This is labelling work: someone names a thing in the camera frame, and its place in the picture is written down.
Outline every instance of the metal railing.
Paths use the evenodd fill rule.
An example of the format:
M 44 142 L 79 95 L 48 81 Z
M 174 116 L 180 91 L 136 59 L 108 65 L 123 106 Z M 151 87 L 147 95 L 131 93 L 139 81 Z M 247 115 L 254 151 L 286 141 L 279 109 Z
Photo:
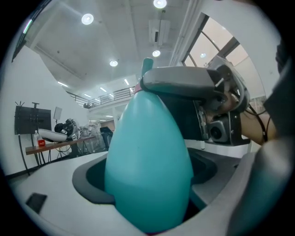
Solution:
M 89 109 L 89 108 L 92 108 L 92 107 L 95 107 L 95 106 L 106 104 L 108 102 L 117 101 L 117 100 L 120 100 L 120 99 L 132 97 L 134 95 L 134 89 L 135 89 L 134 86 L 133 87 L 130 87 L 130 88 L 124 88 L 124 89 L 121 89 L 121 90 L 114 91 L 112 93 L 113 96 L 107 94 L 107 95 L 99 96 L 97 98 L 93 98 L 91 100 L 88 100 L 86 98 L 83 98 L 83 97 L 78 96 L 78 95 L 75 95 L 75 94 L 72 94 L 70 92 L 67 92 L 67 93 L 81 107 L 84 107 L 84 108 L 88 108 Z

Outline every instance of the bottle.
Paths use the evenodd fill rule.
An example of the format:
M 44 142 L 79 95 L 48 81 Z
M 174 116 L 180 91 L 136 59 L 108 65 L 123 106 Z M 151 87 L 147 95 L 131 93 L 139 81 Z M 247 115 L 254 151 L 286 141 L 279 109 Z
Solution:
M 136 90 L 112 137 L 105 190 L 134 226 L 160 233 L 182 223 L 193 170 L 167 107 L 157 95 Z
M 34 144 L 35 147 L 39 146 L 38 140 L 39 140 L 39 134 L 38 134 L 38 131 L 35 130 L 35 133 L 34 133 L 34 136 L 33 136 L 33 144 Z

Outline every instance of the wooden table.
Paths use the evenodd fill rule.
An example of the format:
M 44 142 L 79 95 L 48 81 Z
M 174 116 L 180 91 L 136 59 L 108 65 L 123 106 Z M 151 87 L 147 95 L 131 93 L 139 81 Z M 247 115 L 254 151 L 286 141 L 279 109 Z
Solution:
M 35 154 L 35 156 L 36 156 L 38 153 L 39 154 L 39 161 L 38 161 L 38 158 L 36 158 L 36 161 L 37 161 L 38 166 L 40 167 L 40 164 L 42 165 L 40 153 L 41 153 L 41 156 L 43 159 L 43 163 L 45 164 L 45 160 L 44 160 L 42 152 L 49 151 L 48 160 L 50 158 L 50 161 L 51 161 L 51 151 L 50 150 L 56 149 L 56 148 L 61 148 L 61 147 L 68 146 L 68 145 L 71 146 L 73 144 L 83 142 L 83 151 L 82 152 L 84 154 L 84 145 L 86 147 L 85 141 L 93 139 L 93 138 L 95 138 L 95 136 L 91 136 L 91 137 L 87 137 L 87 138 L 80 138 L 80 139 L 71 140 L 71 141 L 58 142 L 58 143 L 49 143 L 49 144 L 46 144 L 45 146 L 41 146 L 41 147 L 26 147 L 26 155 Z

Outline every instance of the air vent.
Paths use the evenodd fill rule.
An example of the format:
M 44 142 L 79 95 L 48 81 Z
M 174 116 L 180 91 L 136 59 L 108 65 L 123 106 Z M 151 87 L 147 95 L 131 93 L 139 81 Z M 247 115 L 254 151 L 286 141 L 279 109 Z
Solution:
M 169 20 L 149 20 L 149 42 L 157 43 L 158 46 L 162 46 L 163 43 L 167 43 L 170 30 Z

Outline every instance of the red container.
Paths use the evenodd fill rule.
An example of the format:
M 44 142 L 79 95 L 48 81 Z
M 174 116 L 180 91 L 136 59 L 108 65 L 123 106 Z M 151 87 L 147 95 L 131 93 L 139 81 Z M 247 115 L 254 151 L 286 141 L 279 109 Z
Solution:
M 38 140 L 38 145 L 40 147 L 45 146 L 45 140 L 44 139 Z

